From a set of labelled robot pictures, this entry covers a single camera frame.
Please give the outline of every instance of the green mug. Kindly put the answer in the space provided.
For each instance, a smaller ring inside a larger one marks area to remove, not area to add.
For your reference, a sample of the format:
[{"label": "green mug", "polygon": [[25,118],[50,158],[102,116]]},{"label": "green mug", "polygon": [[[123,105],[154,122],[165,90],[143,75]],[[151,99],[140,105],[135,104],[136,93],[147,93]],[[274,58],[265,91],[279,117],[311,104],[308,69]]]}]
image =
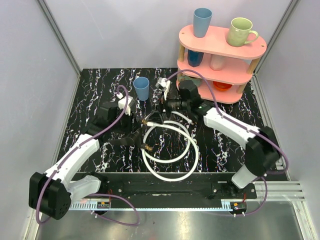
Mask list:
[{"label": "green mug", "polygon": [[[252,22],[244,17],[236,17],[231,21],[226,42],[233,47],[241,47],[258,39],[259,33],[252,29]],[[247,41],[249,34],[255,34],[255,39]]]}]

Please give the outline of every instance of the black marble table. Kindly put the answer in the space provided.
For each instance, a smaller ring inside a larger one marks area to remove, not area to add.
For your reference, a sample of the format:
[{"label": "black marble table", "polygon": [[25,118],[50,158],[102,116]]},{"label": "black marble table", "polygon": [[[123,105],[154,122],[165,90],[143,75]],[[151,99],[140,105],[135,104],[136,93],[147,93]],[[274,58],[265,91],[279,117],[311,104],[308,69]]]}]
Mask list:
[{"label": "black marble table", "polygon": [[[76,142],[80,131],[95,115],[100,103],[115,101],[118,85],[127,87],[130,96],[136,99],[136,114],[144,117],[150,113],[153,103],[161,92],[155,84],[160,77],[167,78],[177,68],[125,68],[125,69],[84,69],[73,102],[71,114],[64,133],[58,159]],[[133,87],[137,77],[147,77],[150,81],[149,100],[140,102]],[[169,94],[177,95],[176,78],[172,80]],[[234,104],[219,104],[220,108],[231,116],[257,127],[263,127],[254,90],[250,82],[245,87],[242,98]],[[196,172],[235,172],[244,162],[244,150],[232,139],[221,132],[201,125],[189,125],[180,117],[172,115],[171,120],[182,123],[196,139],[199,147],[199,163]],[[121,135],[111,133],[110,138]],[[148,142],[153,146],[153,155],[161,159],[172,159],[180,155],[186,141],[183,136],[169,129],[156,128]],[[188,172],[194,163],[193,147],[184,158],[172,164],[150,162],[156,172]],[[103,145],[79,170],[80,172],[147,172],[141,150],[137,147]]]}]

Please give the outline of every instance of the shelf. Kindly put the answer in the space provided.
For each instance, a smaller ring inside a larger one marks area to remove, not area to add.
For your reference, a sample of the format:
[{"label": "shelf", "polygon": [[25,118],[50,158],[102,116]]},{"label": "shelf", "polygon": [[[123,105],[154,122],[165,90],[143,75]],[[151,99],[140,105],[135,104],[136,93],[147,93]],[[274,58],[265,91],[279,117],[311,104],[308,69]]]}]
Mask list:
[{"label": "shelf", "polygon": [[230,46],[226,41],[228,31],[228,28],[209,26],[205,37],[198,38],[194,36],[194,26],[188,25],[179,32],[179,40],[182,46],[192,51],[237,59],[258,59],[267,50],[267,43],[260,36],[252,43],[240,47]]},{"label": "shelf", "polygon": [[[232,85],[242,85],[250,81],[252,74],[247,73],[249,64],[244,60],[232,57],[225,58],[225,66],[219,71],[214,71],[210,68],[211,55],[205,53],[203,60],[199,66],[192,67],[188,64],[188,53],[184,54],[184,61],[177,61],[178,68],[191,69],[202,74],[207,80],[221,82]],[[199,78],[199,76],[193,72],[185,71],[184,75]]]},{"label": "shelf", "polygon": [[[238,86],[234,85],[227,91],[218,91],[215,89],[214,85],[212,84],[212,90],[215,96],[215,99],[219,103],[223,104],[234,104],[238,102],[242,97],[242,92],[237,93]],[[198,92],[202,99],[213,101],[212,95],[209,91],[209,88],[205,82],[198,87]]]}]

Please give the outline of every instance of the mug handle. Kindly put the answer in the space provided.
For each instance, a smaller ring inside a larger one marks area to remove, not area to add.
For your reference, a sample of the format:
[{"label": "mug handle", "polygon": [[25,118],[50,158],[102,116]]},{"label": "mug handle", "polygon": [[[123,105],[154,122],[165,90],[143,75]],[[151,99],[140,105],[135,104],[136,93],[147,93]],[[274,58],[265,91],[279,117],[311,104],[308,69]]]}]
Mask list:
[{"label": "mug handle", "polygon": [[257,31],[253,31],[253,30],[252,30],[252,31],[249,32],[249,34],[254,34],[254,35],[255,35],[255,39],[253,39],[253,40],[251,40],[251,41],[245,41],[244,44],[252,43],[252,42],[254,42],[255,40],[257,40],[258,37],[259,37],[259,33],[258,33]]}]

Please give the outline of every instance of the blue cup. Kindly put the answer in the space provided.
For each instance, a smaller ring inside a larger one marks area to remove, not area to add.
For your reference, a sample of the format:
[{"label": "blue cup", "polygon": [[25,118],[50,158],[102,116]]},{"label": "blue cup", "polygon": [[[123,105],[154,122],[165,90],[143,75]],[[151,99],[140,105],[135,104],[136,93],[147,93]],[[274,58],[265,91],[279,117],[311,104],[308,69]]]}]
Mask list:
[{"label": "blue cup", "polygon": [[146,101],[149,98],[149,80],[148,78],[141,76],[133,81],[133,86],[138,99],[140,101]]},{"label": "blue cup", "polygon": [[198,67],[201,64],[203,58],[203,52],[191,51],[188,49],[188,64],[191,67]]},{"label": "blue cup", "polygon": [[193,14],[193,34],[203,38],[209,28],[212,12],[208,8],[198,8]]}]

